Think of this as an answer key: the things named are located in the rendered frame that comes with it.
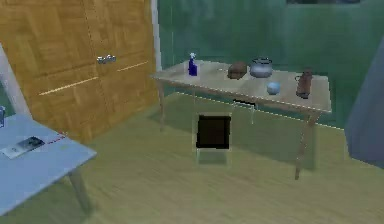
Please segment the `chair with black seat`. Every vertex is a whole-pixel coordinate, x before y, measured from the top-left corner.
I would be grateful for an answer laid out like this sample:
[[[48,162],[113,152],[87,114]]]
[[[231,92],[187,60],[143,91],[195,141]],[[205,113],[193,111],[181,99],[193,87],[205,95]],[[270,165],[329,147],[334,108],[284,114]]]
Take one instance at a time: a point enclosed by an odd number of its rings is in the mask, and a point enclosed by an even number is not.
[[[232,117],[237,107],[250,110],[251,123],[259,105],[242,100],[233,100],[226,111],[198,112],[196,117],[194,149],[198,165],[228,165],[231,163]]]

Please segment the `blue spray bottle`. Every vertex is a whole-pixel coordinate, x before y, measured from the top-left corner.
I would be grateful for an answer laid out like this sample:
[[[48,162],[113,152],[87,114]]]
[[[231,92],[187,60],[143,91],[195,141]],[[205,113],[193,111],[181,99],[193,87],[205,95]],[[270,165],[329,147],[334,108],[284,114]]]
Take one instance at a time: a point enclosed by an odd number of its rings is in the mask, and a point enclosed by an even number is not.
[[[191,76],[197,75],[197,65],[194,62],[195,58],[196,58],[196,54],[191,52],[190,59],[189,59],[189,66],[188,66],[188,72]]]

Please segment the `light wooden table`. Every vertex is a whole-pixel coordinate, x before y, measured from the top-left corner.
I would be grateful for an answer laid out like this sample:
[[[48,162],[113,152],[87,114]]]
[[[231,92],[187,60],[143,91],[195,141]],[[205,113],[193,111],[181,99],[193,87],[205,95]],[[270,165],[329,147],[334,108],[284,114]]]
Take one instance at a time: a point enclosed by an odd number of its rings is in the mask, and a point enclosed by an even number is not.
[[[269,78],[254,78],[246,74],[242,79],[236,80],[227,77],[229,64],[202,60],[197,60],[196,64],[197,76],[188,74],[188,62],[182,62],[151,75],[158,89],[161,127],[164,127],[165,120],[165,85],[186,88],[193,93],[203,92],[300,113],[304,116],[304,125],[296,157],[295,179],[298,180],[309,133],[322,114],[332,112],[328,78],[313,75],[309,98],[302,99],[296,95],[298,82],[295,77],[300,73],[274,70]],[[269,82],[280,84],[280,92],[277,95],[267,93]]]

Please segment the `grey metal pot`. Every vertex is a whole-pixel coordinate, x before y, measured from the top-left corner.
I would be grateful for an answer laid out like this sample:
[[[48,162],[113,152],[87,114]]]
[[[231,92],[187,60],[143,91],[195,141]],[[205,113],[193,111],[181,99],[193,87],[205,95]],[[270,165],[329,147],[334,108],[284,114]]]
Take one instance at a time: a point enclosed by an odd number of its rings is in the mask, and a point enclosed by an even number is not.
[[[272,60],[269,58],[256,58],[250,64],[250,75],[255,78],[268,78],[272,71]]]

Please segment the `brown kettle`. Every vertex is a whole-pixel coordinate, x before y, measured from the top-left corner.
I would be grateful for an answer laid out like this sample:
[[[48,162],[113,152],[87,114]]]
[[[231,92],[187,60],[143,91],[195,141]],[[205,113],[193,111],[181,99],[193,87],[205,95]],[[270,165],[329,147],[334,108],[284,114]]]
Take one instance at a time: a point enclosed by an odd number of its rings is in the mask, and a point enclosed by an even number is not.
[[[313,74],[310,69],[303,71],[301,75],[295,77],[295,80],[298,82],[296,88],[296,95],[302,99],[308,99],[311,90]]]

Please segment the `red pencil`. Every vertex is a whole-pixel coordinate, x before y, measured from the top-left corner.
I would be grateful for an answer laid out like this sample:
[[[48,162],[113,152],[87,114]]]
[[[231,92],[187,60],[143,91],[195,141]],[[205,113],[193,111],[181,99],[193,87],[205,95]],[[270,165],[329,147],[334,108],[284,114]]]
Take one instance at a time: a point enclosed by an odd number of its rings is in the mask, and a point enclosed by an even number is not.
[[[47,141],[46,143],[47,144],[53,144],[55,142],[58,142],[62,139],[65,139],[67,136],[65,134],[57,134],[57,136],[54,138],[54,139],[51,139],[49,141]]]

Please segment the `wooden room door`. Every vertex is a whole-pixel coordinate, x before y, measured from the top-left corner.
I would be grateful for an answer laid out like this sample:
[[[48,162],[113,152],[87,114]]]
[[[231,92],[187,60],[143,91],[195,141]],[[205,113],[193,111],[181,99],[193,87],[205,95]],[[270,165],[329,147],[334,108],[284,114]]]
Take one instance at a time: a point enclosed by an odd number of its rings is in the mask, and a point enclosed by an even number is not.
[[[74,140],[157,100],[151,0],[0,0],[0,44],[32,117]]]

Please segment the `pale blue table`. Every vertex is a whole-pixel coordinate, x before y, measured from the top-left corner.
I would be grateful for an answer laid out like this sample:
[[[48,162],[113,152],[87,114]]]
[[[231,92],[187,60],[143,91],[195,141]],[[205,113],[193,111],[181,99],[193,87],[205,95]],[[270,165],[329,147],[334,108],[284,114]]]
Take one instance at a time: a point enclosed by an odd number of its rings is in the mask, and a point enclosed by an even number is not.
[[[96,152],[69,137],[53,144],[46,143],[57,134],[22,114],[5,118],[4,126],[0,128],[0,150],[31,136],[43,140],[45,144],[14,159],[0,152],[0,216],[64,176],[70,178],[81,207],[85,211],[90,210],[79,167],[94,158]]]

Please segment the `grey white magazine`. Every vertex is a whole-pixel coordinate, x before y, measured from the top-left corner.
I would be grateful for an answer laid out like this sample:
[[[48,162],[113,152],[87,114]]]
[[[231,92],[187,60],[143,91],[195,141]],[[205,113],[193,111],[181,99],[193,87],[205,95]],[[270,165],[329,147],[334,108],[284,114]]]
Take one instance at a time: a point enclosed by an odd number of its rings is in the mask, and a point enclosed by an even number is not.
[[[33,151],[41,146],[45,142],[35,136],[29,137],[25,140],[22,140],[14,145],[7,146],[0,150],[6,157],[9,159],[17,158],[27,152]]]

